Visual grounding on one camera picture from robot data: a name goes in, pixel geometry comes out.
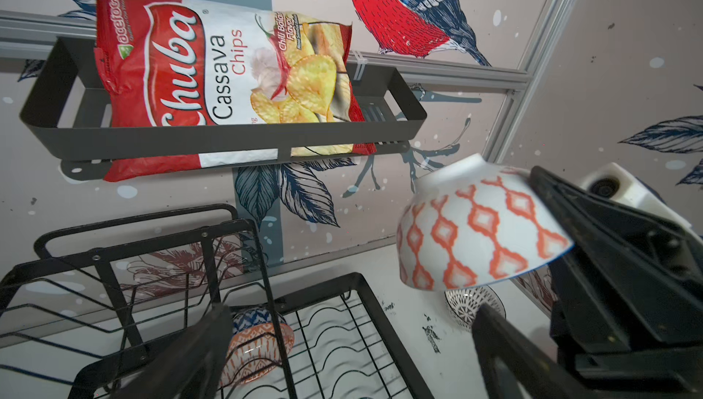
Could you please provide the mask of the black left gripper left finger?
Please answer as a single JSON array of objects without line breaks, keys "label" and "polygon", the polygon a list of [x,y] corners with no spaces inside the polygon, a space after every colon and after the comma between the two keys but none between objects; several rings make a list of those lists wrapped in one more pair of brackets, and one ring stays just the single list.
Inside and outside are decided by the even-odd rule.
[{"label": "black left gripper left finger", "polygon": [[113,398],[214,398],[233,335],[229,307],[217,304]]}]

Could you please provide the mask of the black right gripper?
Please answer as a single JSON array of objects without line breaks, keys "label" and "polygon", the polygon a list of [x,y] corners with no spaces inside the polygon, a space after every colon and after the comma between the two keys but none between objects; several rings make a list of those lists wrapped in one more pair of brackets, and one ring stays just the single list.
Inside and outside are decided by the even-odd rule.
[{"label": "black right gripper", "polygon": [[552,337],[566,371],[597,394],[702,390],[702,239],[675,221],[536,166],[529,185],[575,245],[549,265]]}]

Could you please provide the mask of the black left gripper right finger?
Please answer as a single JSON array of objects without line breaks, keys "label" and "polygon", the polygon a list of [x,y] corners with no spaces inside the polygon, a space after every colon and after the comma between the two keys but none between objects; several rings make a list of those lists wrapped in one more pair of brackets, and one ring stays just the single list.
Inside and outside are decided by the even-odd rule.
[{"label": "black left gripper right finger", "polygon": [[472,338],[490,398],[594,398],[492,307],[479,308]]}]

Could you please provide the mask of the orange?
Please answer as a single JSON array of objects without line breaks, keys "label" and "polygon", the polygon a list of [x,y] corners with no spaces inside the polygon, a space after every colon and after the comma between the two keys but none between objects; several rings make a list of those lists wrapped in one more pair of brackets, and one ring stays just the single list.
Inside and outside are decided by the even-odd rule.
[{"label": "orange", "polygon": [[280,335],[286,353],[296,342],[294,330],[285,318],[266,307],[249,307],[234,314],[233,336],[219,386],[249,384],[280,366],[282,357],[274,324],[278,318]]}]

